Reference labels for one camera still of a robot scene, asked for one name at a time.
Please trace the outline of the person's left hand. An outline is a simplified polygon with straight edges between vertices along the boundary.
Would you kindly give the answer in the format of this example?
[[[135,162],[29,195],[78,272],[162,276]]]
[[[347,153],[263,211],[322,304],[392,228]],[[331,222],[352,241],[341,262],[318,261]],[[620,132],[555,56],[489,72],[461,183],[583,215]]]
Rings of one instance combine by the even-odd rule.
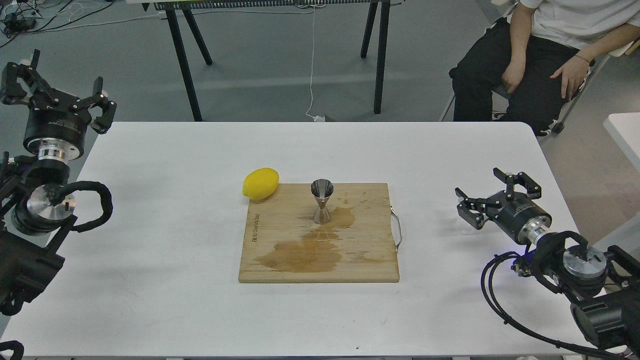
[[[560,95],[564,100],[570,101],[579,87],[585,82],[585,77],[594,59],[584,54],[575,54],[560,68],[558,68],[551,79],[560,77]]]

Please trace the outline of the person's right hand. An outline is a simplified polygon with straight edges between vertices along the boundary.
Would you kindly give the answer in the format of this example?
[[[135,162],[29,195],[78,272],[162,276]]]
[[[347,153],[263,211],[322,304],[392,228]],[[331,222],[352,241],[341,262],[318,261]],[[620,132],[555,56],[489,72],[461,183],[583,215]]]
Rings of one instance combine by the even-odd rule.
[[[517,55],[510,59],[502,75],[502,84],[508,94],[513,94],[521,84],[526,70],[526,55]]]

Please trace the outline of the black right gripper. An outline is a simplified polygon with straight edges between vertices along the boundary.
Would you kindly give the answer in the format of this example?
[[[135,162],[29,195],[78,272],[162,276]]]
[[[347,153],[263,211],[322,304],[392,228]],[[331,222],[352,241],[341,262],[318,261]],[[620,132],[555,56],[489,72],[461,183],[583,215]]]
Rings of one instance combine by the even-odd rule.
[[[531,244],[530,221],[550,227],[552,217],[531,199],[542,197],[542,187],[525,172],[506,174],[498,167],[493,174],[506,185],[489,198],[468,197],[459,187],[454,189],[458,197],[458,215],[476,230],[480,230],[488,221],[493,221],[511,239],[519,245]],[[526,192],[515,191],[516,186]]]

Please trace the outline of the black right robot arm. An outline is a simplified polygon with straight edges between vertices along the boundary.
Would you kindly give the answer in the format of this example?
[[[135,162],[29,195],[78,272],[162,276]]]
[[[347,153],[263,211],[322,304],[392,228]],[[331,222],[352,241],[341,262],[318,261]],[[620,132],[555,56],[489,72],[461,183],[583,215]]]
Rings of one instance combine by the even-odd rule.
[[[495,255],[481,273],[481,291],[489,307],[503,323],[557,348],[599,359],[624,360],[638,357],[639,262],[617,245],[601,251],[574,231],[551,230],[552,217],[536,199],[542,188],[525,172],[506,174],[498,168],[493,174],[506,186],[488,198],[467,196],[459,187],[458,215],[477,230],[491,221],[515,243],[525,246]],[[512,260],[511,269],[521,277],[533,277],[546,289],[563,294],[570,301],[570,312],[590,347],[563,342],[541,335],[518,322],[499,304],[494,292],[496,269]],[[626,346],[630,355],[611,353]]]

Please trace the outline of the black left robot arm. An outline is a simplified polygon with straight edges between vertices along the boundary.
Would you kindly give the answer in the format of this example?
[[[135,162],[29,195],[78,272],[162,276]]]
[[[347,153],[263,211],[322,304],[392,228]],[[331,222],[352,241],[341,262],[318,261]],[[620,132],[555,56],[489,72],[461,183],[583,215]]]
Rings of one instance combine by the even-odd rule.
[[[29,63],[9,62],[2,71],[1,102],[29,110],[23,148],[28,155],[1,155],[1,313],[11,317],[41,295],[62,269],[58,255],[67,235],[98,228],[114,211],[112,194],[97,181],[69,182],[70,161],[83,156],[88,129],[105,134],[116,102],[97,77],[85,98],[53,88],[38,73],[40,51]]]

